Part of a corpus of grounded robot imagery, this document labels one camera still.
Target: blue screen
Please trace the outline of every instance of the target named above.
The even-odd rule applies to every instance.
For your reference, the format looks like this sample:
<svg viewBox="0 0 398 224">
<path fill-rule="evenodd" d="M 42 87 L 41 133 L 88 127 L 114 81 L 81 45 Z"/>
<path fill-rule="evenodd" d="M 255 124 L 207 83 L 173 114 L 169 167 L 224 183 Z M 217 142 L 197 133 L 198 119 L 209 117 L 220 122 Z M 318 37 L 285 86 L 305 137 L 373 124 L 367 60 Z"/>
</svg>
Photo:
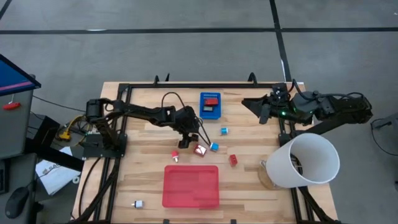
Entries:
<svg viewBox="0 0 398 224">
<path fill-rule="evenodd" d="M 31 90 L 35 84 L 25 76 L 14 70 L 8 64 L 0 60 L 0 95 L 15 91 Z"/>
</svg>

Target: gray floor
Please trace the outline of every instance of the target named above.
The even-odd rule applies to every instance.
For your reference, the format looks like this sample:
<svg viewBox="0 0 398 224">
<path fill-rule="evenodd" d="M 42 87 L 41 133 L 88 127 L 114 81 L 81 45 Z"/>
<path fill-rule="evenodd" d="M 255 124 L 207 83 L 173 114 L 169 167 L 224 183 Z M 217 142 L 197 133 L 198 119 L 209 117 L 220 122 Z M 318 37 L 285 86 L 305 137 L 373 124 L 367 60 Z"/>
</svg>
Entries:
<svg viewBox="0 0 398 224">
<path fill-rule="evenodd" d="M 384 1 L 278 0 L 282 27 L 391 27 L 398 3 Z M 178 27 L 272 27 L 261 0 L 12 0 L 0 30 L 138 29 Z M 398 33 L 284 33 L 293 78 L 322 93 L 360 91 L 374 118 L 398 108 Z M 259 81 L 283 81 L 274 33 L 0 35 L 0 53 L 37 75 L 35 95 L 83 109 L 105 81 L 149 81 L 171 73 L 176 81 L 238 81 L 254 72 Z M 34 100 L 32 111 L 60 123 L 77 115 Z M 340 220 L 396 223 L 398 160 L 380 151 L 370 125 L 346 125 L 325 136 L 340 154 L 331 183 Z M 390 128 L 376 131 L 380 144 L 398 153 Z M 38 194 L 45 210 L 39 223 L 65 222 L 77 186 L 53 197 Z"/>
</svg>

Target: wooden table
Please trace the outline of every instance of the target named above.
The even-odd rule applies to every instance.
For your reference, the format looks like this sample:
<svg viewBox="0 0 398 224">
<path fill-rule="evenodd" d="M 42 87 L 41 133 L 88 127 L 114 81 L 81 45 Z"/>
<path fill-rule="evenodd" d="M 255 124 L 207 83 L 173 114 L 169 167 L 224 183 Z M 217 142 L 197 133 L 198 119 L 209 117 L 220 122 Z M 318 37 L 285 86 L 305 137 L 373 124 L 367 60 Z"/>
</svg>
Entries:
<svg viewBox="0 0 398 224">
<path fill-rule="evenodd" d="M 116 99 L 118 85 L 118 82 L 104 83 L 101 97 Z M 278 120 L 272 118 L 267 124 L 259 124 L 259 119 L 241 104 L 243 98 L 258 98 L 269 93 L 271 89 L 135 88 L 131 103 L 150 108 L 160 106 L 163 95 L 168 91 L 177 92 L 186 105 L 195 109 L 197 115 L 200 92 L 221 93 L 222 117 L 215 121 L 205 120 L 205 129 L 210 139 L 220 145 L 219 151 L 208 151 L 202 158 L 192 153 L 195 143 L 191 143 L 189 149 L 179 149 L 178 162 L 179 165 L 218 166 L 220 207 L 212 210 L 164 208 L 164 167 L 175 164 L 170 153 L 177 149 L 181 136 L 168 127 L 160 128 L 147 121 L 128 118 L 128 144 L 126 155 L 121 160 L 112 223 L 162 223 L 165 218 L 171 223 L 229 223 L 231 219 L 237 219 L 238 223 L 295 223 L 290 190 L 267 190 L 257 178 L 259 161 L 266 159 L 279 147 Z M 165 106 L 169 105 L 175 105 L 176 109 L 181 107 L 174 95 L 165 98 Z M 221 127 L 228 127 L 228 135 L 220 135 Z M 235 154 L 238 159 L 236 167 L 229 165 L 228 157 L 231 154 Z M 88 159 L 85 162 L 73 208 L 75 217 L 78 216 L 78 201 L 83 182 L 94 161 L 95 159 Z M 88 180 L 83 196 L 83 210 L 98 191 L 102 168 L 103 159 L 96 165 Z M 329 185 L 311 186 L 309 189 L 321 208 L 330 217 L 337 219 Z M 300 193 L 298 195 L 302 216 L 306 218 L 302 196 Z M 132 207 L 135 200 L 143 200 L 144 209 Z M 101 219 L 104 219 L 107 202 L 108 194 L 103 200 Z"/>
</svg>

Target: blue cube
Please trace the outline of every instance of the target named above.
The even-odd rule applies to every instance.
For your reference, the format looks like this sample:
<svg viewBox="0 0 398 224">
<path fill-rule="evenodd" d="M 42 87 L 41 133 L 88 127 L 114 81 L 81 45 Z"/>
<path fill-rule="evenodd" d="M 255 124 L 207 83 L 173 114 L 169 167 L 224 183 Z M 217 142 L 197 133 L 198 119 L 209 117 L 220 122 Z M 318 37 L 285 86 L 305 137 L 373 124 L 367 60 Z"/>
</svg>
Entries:
<svg viewBox="0 0 398 224">
<path fill-rule="evenodd" d="M 217 152 L 218 151 L 218 144 L 215 142 L 212 142 L 210 144 L 210 150 Z"/>
<path fill-rule="evenodd" d="M 228 134 L 228 128 L 221 128 L 221 134 Z"/>
</svg>

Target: white cup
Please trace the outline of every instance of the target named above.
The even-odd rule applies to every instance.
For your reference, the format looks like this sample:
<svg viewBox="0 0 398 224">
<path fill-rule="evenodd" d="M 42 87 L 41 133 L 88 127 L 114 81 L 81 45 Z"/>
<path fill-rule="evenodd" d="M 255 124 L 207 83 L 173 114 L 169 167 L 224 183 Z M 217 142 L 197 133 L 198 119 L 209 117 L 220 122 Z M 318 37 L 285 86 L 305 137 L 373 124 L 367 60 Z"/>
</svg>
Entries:
<svg viewBox="0 0 398 224">
<path fill-rule="evenodd" d="M 293 166 L 290 154 L 299 159 L 302 175 Z M 340 159 L 330 141 L 317 134 L 304 133 L 272 153 L 266 169 L 271 181 L 280 187 L 325 184 L 336 177 Z"/>
</svg>

